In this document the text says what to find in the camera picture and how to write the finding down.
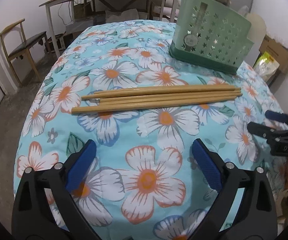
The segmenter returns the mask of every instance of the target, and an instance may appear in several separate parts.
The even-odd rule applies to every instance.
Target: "chair backrest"
[[[8,58],[8,54],[7,54],[7,51],[6,51],[6,46],[5,46],[5,43],[4,43],[4,36],[9,33],[13,28],[15,28],[17,25],[20,24],[21,26],[21,32],[22,32],[22,36],[23,36],[23,40],[26,41],[26,37],[25,37],[25,33],[24,33],[24,29],[23,29],[23,21],[25,20],[24,19],[21,19],[11,25],[8,25],[7,27],[5,27],[4,30],[2,30],[0,32],[0,41],[2,43],[2,47],[3,47],[3,50],[4,50],[4,53],[5,53],[5,56]]]

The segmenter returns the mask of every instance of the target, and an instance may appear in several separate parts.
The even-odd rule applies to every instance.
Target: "floral tablecloth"
[[[14,189],[26,167],[51,168],[92,139],[96,159],[71,192],[102,239],[186,239],[209,210],[210,189],[190,147],[196,138],[239,168],[262,166],[275,198],[284,188],[284,158],[247,131],[250,121],[285,128],[264,116],[281,108],[263,80],[243,63],[236,76],[177,61],[168,46],[175,24],[136,20],[85,30],[45,78],[27,115],[15,162]],[[140,86],[228,83],[242,88],[235,101],[128,112],[71,115],[96,105],[81,95]],[[58,225],[66,228],[46,190]],[[238,192],[223,228],[231,225]]]

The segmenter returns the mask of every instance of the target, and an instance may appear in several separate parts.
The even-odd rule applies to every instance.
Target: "black chair cushion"
[[[30,37],[26,41],[24,41],[21,45],[19,45],[16,49],[14,49],[8,57],[12,57],[13,55],[17,54],[18,52],[21,52],[24,49],[30,48],[31,46],[35,45],[38,41],[40,41],[46,32],[42,32],[39,34],[34,35],[33,37]]]

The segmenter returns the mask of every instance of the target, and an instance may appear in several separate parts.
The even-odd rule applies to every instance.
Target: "chopstick bundle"
[[[99,91],[82,96],[99,99],[98,106],[74,107],[72,114],[115,112],[160,107],[187,106],[235,100],[241,89],[230,85],[185,85]]]

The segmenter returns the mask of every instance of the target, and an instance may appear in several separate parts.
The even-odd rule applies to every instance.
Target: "wooden chair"
[[[29,39],[26,39],[25,33],[24,33],[24,29],[23,29],[23,24],[22,24],[22,22],[24,20],[25,19],[19,20],[18,22],[15,22],[15,23],[7,26],[0,33],[0,41],[2,43],[2,47],[3,47],[4,53],[5,53],[7,62],[9,63],[9,67],[12,70],[12,72],[13,72],[17,82],[19,83],[20,87],[22,87],[23,85],[22,85],[21,81],[19,80],[19,78],[18,78],[18,76],[17,76],[17,74],[15,72],[15,69],[14,69],[14,67],[12,65],[11,60],[16,58],[16,57],[19,57],[19,56],[21,56],[23,54],[26,54],[26,56],[28,57],[28,60],[29,60],[29,62],[31,64],[31,68],[34,70],[38,80],[40,82],[42,82],[42,79],[41,79],[41,77],[40,77],[40,75],[39,75],[39,73],[38,73],[38,71],[36,69],[34,60],[33,60],[32,56],[31,56],[31,53],[30,53],[29,49],[31,47],[33,47],[37,42],[39,44],[43,45],[43,38],[45,38],[47,49],[48,49],[49,52],[51,51],[49,43],[48,43],[48,40],[47,40],[46,32],[42,32],[42,33],[36,34],[33,37],[30,37]],[[21,26],[21,32],[22,32],[22,37],[23,37],[24,42],[22,44],[20,44],[16,49],[14,49],[10,54],[8,54],[7,51],[6,51],[5,43],[4,43],[4,37],[5,37],[5,35],[7,33],[9,33],[14,27],[16,27],[19,24]]]

